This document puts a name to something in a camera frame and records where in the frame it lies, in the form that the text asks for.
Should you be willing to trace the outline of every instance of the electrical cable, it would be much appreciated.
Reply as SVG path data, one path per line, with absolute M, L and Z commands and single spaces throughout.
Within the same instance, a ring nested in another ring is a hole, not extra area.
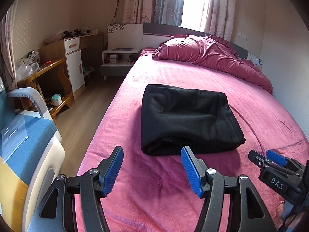
M 119 5 L 119 0 L 117 0 L 115 14 L 114 14 L 113 19 L 112 19 L 112 21 L 110 22 L 109 25 L 111 25 L 112 22 L 113 22 L 114 20 L 115 20 L 114 23 L 116 22 L 116 15 L 117 15 L 117 10 L 118 10 L 118 5 Z
M 302 205 L 300 206 L 299 210 L 296 212 L 296 214 L 293 216 L 292 220 L 288 223 L 288 224 L 285 224 L 285 222 L 283 223 L 283 225 L 281 226 L 281 228 L 278 229 L 278 232 L 285 232 L 288 227 L 291 225 L 291 223 L 295 220 L 295 218 L 300 214 L 300 212 L 303 210 L 303 207 L 305 205 L 305 202 L 302 203 Z
M 253 62 L 252 55 L 251 55 L 250 48 L 249 48 L 249 44 L 248 44 L 248 38 L 246 39 L 246 44 L 247 44 L 248 52 L 250 54 L 250 60 Z

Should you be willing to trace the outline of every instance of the pink bed sheet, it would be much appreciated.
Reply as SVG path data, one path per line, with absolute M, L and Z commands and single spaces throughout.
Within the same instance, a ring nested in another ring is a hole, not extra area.
M 108 158 L 116 145 L 124 161 L 114 188 L 102 200 L 111 232 L 194 231 L 203 200 L 191 190 L 180 156 L 151 157 L 141 151 L 141 103 L 147 84 L 224 92 L 246 138 L 236 150 L 198 155 L 223 175 L 247 174 L 272 216 L 278 195 L 258 180 L 259 169 L 248 160 L 251 149 L 272 149 L 305 163 L 308 141 L 284 107 L 267 91 L 230 74 L 177 61 L 154 61 L 144 53 L 130 70 L 109 106 L 78 171 L 83 174 Z M 228 220 L 225 197 L 220 231 Z M 80 200 L 76 198 L 78 231 L 84 232 Z

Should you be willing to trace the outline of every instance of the wall outlet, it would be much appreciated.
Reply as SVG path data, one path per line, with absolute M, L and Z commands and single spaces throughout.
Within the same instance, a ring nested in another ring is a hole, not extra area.
M 238 36 L 243 38 L 243 39 L 245 39 L 245 40 L 248 40 L 248 37 L 245 34 L 241 33 L 241 32 L 238 32 Z

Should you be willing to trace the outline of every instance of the black folded cloth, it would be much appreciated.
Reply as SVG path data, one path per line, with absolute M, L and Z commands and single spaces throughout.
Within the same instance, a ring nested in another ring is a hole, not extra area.
M 142 101 L 142 151 L 180 155 L 219 153 L 245 143 L 244 134 L 222 92 L 147 85 Z

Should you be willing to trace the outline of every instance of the white nightstand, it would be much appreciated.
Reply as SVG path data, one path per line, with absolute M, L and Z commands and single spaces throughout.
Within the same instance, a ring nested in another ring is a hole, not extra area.
M 129 56 L 135 55 L 137 57 L 141 51 L 141 49 L 128 49 L 130 48 L 116 48 L 102 52 L 101 75 L 104 76 L 104 79 L 106 76 L 126 76 L 128 74 L 133 66 L 133 63 L 128 62 Z M 106 57 L 110 54 L 119 54 L 122 55 L 122 58 L 118 63 L 106 62 Z

